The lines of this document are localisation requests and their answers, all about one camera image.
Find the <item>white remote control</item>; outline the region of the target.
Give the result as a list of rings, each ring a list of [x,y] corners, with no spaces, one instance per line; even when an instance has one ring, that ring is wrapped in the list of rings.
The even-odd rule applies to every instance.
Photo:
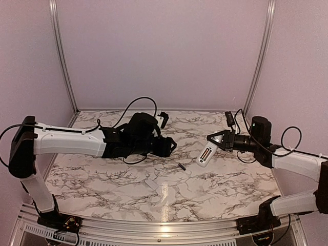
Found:
[[[218,146],[215,145],[212,142],[208,142],[204,149],[200,152],[199,156],[196,159],[196,163],[200,166],[200,167],[206,167],[208,165],[208,163],[210,162],[211,158],[213,157],[213,155],[215,154],[215,152],[217,151]]]

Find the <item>white battery compartment cover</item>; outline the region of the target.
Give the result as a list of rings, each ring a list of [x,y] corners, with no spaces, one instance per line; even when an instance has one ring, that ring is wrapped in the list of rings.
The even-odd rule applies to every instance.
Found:
[[[145,180],[146,185],[148,185],[152,190],[156,190],[158,188],[158,184],[154,182],[153,180],[146,179]]]

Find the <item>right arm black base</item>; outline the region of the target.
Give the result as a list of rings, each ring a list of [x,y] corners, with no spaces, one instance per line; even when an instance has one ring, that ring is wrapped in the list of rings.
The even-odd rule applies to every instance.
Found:
[[[264,230],[271,230],[281,226],[280,219],[272,214],[258,214],[255,216],[243,217],[236,220],[237,230],[240,235],[257,233]]]

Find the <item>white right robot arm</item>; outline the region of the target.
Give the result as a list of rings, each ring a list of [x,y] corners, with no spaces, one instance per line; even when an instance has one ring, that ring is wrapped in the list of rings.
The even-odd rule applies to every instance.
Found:
[[[282,196],[259,206],[254,225],[264,230],[274,218],[287,214],[327,214],[327,157],[288,149],[271,143],[271,122],[254,116],[248,134],[223,130],[207,136],[208,144],[198,161],[208,163],[217,149],[252,153],[255,161],[271,169]]]

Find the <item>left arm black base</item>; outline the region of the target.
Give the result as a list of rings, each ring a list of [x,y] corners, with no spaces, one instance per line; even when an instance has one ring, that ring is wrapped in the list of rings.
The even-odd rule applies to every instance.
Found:
[[[81,226],[81,217],[68,214],[41,214],[38,217],[37,223],[57,231],[65,231],[71,233],[78,233]]]

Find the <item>purple AAA battery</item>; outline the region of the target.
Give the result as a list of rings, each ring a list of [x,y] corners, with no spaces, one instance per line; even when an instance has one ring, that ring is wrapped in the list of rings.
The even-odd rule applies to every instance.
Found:
[[[179,163],[178,166],[179,166],[182,170],[186,171],[186,168],[185,168],[182,164]]]

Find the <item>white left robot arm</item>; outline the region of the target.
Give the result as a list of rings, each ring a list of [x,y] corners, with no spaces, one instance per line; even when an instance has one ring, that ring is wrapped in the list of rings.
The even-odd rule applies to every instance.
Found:
[[[65,217],[58,211],[56,200],[38,175],[35,159],[43,154],[82,154],[104,159],[127,158],[130,155],[169,157],[176,149],[171,137],[161,130],[167,114],[152,116],[134,113],[128,123],[104,127],[100,121],[92,129],[49,126],[27,116],[16,132],[10,149],[8,170],[20,179],[36,203],[40,214],[54,228],[61,228]]]

